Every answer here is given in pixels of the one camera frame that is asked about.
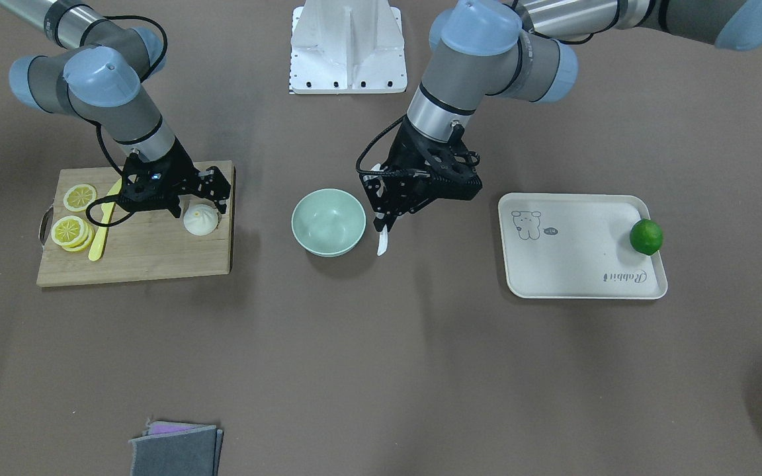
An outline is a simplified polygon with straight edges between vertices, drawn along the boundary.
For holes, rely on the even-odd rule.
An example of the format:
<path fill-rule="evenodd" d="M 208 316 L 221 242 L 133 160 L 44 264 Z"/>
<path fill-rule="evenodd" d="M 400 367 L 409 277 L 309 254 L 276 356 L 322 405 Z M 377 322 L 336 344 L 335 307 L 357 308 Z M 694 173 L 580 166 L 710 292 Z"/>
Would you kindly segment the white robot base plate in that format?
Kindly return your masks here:
<path fill-rule="evenodd" d="M 404 93 L 402 12 L 387 1 L 306 1 L 291 15 L 288 91 Z"/>

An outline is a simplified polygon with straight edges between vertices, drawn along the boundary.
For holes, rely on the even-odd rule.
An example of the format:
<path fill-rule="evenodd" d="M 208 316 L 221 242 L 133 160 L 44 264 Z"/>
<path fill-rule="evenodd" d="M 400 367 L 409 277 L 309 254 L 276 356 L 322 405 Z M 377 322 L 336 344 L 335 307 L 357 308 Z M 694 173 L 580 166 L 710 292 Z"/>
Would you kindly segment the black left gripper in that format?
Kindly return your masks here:
<path fill-rule="evenodd" d="M 415 214 L 436 199 L 470 201 L 483 187 L 476 167 L 480 157 L 462 141 L 464 126 L 454 121 L 450 141 L 426 138 L 408 118 L 397 118 L 362 151 L 365 157 L 394 126 L 399 130 L 380 171 L 362 171 L 362 186 L 379 234 L 405 213 Z"/>

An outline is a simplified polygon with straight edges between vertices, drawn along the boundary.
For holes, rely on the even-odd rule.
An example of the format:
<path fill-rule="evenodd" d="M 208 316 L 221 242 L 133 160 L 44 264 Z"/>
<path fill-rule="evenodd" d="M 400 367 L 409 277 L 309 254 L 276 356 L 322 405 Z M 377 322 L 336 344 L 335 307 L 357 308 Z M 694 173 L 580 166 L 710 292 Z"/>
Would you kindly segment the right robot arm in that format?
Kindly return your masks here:
<path fill-rule="evenodd" d="M 61 46 L 58 56 L 19 58 L 9 70 L 13 96 L 31 108 L 81 118 L 108 132 L 126 155 L 122 184 L 109 201 L 127 213 L 166 209 L 181 216 L 181 198 L 208 200 L 225 213 L 230 182 L 216 167 L 199 171 L 144 81 L 165 62 L 167 35 L 124 29 L 81 1 L 1 1 L 0 6 Z"/>

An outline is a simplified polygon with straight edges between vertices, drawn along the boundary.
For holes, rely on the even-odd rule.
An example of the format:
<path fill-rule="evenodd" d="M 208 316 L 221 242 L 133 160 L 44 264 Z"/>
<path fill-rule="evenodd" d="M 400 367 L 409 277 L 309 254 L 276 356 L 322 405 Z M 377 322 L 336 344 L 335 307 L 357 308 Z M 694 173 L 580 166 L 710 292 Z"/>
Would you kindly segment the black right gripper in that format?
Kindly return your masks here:
<path fill-rule="evenodd" d="M 126 180 L 116 203 L 128 213 L 167 209 L 178 219 L 184 195 L 214 203 L 221 214 L 229 208 L 231 184 L 223 172 L 215 166 L 199 171 L 178 139 L 166 155 L 153 162 L 129 154 L 123 173 Z"/>

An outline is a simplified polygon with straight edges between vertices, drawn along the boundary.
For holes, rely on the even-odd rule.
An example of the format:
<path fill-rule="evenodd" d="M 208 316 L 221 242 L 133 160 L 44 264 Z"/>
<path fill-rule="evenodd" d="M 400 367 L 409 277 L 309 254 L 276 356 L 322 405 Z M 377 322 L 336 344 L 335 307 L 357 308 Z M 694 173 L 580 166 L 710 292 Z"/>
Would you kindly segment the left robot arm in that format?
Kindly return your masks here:
<path fill-rule="evenodd" d="M 438 199 L 482 189 L 479 156 L 462 141 L 484 97 L 550 103 L 578 75 L 574 44 L 610 29 L 645 28 L 716 48 L 762 45 L 762 1 L 459 1 L 433 22 L 432 56 L 387 159 L 357 174 L 384 234 Z"/>

